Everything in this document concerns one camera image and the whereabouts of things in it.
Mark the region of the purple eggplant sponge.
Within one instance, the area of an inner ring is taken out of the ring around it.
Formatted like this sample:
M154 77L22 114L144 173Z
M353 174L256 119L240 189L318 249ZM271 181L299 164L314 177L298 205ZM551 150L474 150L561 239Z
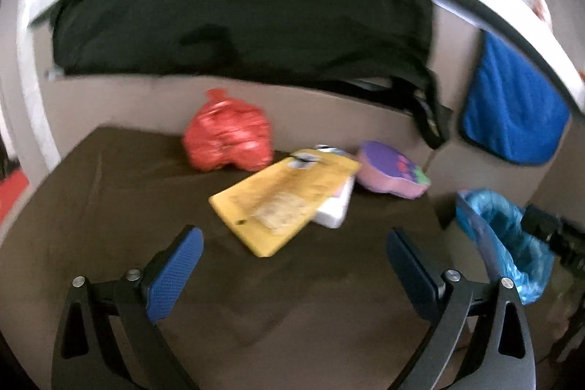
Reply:
M356 180L367 190L408 200L422 196L431 185L422 169L404 154L378 141L365 141L357 153Z

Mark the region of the yellow snack package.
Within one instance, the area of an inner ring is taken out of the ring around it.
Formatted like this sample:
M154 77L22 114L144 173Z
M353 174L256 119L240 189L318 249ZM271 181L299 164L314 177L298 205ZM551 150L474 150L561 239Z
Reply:
M255 256L271 257L359 169L347 154L301 149L211 196L209 203Z

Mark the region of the blue-lined trash bin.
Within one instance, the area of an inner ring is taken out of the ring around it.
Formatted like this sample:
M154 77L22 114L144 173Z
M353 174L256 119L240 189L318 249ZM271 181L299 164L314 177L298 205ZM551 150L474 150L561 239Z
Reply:
M521 229L524 215L524 209L497 192L457 192L457 225L474 243L489 279L510 278L521 303L529 305L546 289L554 255L548 245Z

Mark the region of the white tissue pack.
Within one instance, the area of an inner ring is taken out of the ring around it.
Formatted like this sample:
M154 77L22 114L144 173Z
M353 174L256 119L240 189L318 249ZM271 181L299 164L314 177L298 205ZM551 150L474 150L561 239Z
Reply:
M354 176L347 178L338 191L318 208L312 222L327 229L339 229L346 218L354 183Z

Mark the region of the blue hanging cloth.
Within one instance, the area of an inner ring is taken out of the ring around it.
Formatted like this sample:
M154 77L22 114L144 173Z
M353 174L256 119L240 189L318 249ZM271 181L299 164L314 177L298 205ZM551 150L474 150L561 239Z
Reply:
M565 102L539 69L482 31L459 120L463 139L509 163L541 166L554 157L568 120Z

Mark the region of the red plastic bag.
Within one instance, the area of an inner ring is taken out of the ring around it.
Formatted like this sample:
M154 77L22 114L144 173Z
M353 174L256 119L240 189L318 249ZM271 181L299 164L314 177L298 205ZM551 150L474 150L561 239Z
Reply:
M181 138L190 165L201 172L228 165L257 172L270 165L272 130L264 111L221 88L206 97Z

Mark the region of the black hanging bag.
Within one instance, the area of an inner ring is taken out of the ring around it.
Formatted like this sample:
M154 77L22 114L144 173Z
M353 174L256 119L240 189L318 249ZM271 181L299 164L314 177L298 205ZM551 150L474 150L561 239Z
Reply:
M70 76L207 75L326 91L406 112L449 141L429 68L431 0L64 0L53 59Z

